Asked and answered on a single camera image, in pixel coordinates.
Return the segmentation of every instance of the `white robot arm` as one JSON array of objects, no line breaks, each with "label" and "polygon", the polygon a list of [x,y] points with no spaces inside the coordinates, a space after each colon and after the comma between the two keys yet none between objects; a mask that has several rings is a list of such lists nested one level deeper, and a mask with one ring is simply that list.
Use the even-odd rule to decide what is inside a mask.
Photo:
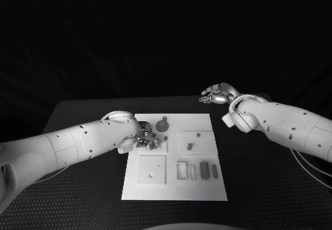
[{"label": "white robot arm", "polygon": [[332,120],[297,107],[268,102],[264,98],[241,94],[228,83],[203,90],[199,101],[229,104],[222,120],[230,128],[248,133],[264,132],[267,138],[287,148],[332,162]]},{"label": "white robot arm", "polygon": [[0,143],[0,213],[23,189],[53,171],[116,148],[132,151],[158,139],[148,122],[138,122],[129,112],[115,111],[108,119],[92,121],[31,138]]}]

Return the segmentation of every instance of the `black table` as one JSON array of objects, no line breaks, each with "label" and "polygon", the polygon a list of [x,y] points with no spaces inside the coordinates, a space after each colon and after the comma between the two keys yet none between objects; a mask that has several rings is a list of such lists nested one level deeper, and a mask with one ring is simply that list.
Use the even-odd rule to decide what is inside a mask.
[{"label": "black table", "polygon": [[[271,101],[264,93],[252,93]],[[262,132],[242,133],[220,118],[228,104],[199,96],[59,102],[43,133],[132,113],[209,113],[228,201],[121,200],[127,154],[116,149],[72,166],[20,193],[0,215],[0,229],[140,230],[200,222],[243,229],[332,229],[330,194],[298,166],[290,150]]]}]

